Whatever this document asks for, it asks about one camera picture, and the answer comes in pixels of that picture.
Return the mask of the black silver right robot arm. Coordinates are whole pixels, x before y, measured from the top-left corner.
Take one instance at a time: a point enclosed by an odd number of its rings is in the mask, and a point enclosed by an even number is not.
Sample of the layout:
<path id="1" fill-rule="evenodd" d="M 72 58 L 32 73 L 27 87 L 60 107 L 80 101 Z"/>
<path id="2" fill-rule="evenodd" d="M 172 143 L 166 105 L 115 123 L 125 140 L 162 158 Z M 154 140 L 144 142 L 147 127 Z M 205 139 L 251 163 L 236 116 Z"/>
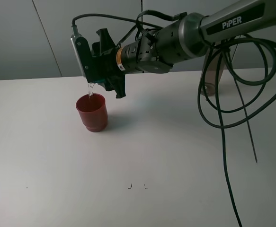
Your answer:
<path id="1" fill-rule="evenodd" d="M 170 21 L 170 25 L 145 29 L 136 19 L 134 28 L 141 38 L 124 47 L 100 29 L 100 41 L 92 45 L 91 59 L 84 65 L 88 82 L 116 91 L 118 98 L 125 96 L 126 74 L 167 73 L 176 63 L 204 56 L 211 44 L 276 25 L 276 0 L 241 0 L 208 17 L 198 13 L 168 16 L 155 10 L 142 14 Z"/>

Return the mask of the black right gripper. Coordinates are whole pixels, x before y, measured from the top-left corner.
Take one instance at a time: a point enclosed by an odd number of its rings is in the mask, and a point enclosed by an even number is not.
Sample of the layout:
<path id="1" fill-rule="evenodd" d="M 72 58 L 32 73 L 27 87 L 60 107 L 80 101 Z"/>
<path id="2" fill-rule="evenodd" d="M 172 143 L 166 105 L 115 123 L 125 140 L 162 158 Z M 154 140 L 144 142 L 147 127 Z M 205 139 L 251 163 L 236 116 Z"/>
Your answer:
<path id="1" fill-rule="evenodd" d="M 104 80 L 102 87 L 106 91 L 115 91 L 116 98 L 123 98 L 125 93 L 125 72 L 120 70 L 116 56 L 123 48 L 116 48 L 108 29 L 97 31 L 99 42 L 92 44 L 92 66 L 95 71 L 90 76 L 90 82 Z"/>

